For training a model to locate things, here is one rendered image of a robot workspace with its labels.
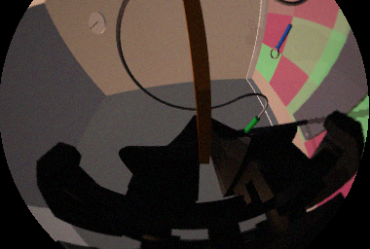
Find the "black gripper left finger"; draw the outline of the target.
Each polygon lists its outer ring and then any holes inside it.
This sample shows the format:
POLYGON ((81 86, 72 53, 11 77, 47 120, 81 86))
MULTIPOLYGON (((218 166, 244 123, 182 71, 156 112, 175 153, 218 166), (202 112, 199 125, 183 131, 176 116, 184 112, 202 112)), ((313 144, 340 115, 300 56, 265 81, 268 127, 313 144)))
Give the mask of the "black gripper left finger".
POLYGON ((200 150, 198 150, 197 115, 193 115, 185 128, 164 146, 125 146, 119 157, 130 173, 186 174, 190 192, 196 194, 200 184, 200 150))

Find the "orange handle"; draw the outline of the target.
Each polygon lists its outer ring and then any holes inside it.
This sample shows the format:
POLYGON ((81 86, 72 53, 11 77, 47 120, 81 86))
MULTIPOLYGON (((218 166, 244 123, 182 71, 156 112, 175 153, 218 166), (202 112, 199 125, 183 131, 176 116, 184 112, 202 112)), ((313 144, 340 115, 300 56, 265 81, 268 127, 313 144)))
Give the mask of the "orange handle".
POLYGON ((194 91, 196 92, 198 150, 201 164, 209 163, 211 153, 211 71, 208 68, 207 39, 200 0, 182 0, 190 52, 192 52, 194 91))

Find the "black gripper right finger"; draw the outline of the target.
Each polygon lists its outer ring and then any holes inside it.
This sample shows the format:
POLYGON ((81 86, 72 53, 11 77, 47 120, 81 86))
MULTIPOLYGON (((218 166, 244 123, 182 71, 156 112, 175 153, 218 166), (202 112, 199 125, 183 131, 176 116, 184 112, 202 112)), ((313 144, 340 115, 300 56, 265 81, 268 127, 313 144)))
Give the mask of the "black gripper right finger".
POLYGON ((234 186, 252 156, 294 141, 297 125, 288 124, 256 134, 245 134, 211 118, 209 152, 223 196, 233 196, 234 186))

